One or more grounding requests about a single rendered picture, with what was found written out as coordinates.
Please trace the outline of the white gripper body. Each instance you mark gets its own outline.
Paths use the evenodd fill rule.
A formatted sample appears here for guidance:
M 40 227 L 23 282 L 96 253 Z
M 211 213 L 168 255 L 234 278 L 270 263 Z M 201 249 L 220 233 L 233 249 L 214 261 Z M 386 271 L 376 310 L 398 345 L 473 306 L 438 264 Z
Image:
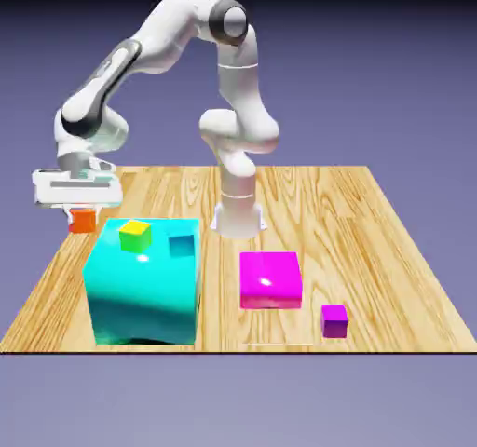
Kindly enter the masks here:
M 123 199 L 121 183 L 111 172 L 84 169 L 73 178 L 68 171 L 37 169 L 32 181 L 34 201 L 45 207 L 115 207 Z

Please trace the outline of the small orange cube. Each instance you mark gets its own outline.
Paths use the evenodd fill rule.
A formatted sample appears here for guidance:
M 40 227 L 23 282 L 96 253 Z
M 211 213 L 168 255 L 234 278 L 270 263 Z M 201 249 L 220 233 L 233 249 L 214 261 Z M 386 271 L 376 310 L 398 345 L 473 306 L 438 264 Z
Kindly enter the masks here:
M 96 231 L 96 210 L 76 208 L 70 210 L 69 231 L 74 234 L 86 234 Z

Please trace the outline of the small yellow cube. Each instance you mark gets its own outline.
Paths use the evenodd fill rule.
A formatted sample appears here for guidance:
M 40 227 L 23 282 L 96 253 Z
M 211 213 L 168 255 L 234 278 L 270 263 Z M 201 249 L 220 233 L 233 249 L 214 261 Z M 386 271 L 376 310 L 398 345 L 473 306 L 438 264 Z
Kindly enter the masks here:
M 118 230 L 118 234 L 123 251 L 143 253 L 152 243 L 151 224 L 147 222 L 129 220 Z

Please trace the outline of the small cyan cube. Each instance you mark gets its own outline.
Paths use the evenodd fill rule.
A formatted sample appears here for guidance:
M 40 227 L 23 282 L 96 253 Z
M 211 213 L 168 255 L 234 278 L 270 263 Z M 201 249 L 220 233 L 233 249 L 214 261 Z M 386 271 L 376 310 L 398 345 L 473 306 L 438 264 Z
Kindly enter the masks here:
M 195 238 L 192 234 L 169 236 L 171 258 L 195 255 Z

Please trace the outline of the small purple cube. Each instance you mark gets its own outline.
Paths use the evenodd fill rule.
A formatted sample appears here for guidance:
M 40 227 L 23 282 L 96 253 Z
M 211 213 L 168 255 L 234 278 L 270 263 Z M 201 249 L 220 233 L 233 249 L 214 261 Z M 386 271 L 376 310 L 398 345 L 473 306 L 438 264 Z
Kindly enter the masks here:
M 348 312 L 344 305 L 323 305 L 320 316 L 324 338 L 344 339 L 348 334 Z

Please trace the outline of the large cyan box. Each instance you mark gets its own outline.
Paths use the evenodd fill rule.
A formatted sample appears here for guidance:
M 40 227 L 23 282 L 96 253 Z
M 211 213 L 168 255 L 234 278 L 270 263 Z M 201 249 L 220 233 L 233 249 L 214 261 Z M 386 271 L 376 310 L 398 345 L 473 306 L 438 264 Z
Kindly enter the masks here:
M 123 251 L 110 218 L 83 268 L 89 314 L 98 345 L 196 341 L 201 294 L 199 221 L 144 219 L 152 243 L 143 253 Z M 169 236 L 192 234 L 195 255 L 171 258 Z

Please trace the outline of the large magenta box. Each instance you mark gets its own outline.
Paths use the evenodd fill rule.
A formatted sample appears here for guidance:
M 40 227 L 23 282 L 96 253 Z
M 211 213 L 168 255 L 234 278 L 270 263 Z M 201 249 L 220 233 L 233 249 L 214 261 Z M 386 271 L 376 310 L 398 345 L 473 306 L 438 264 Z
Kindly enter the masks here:
M 302 305 L 303 282 L 296 252 L 242 252 L 239 281 L 243 309 L 299 309 Z

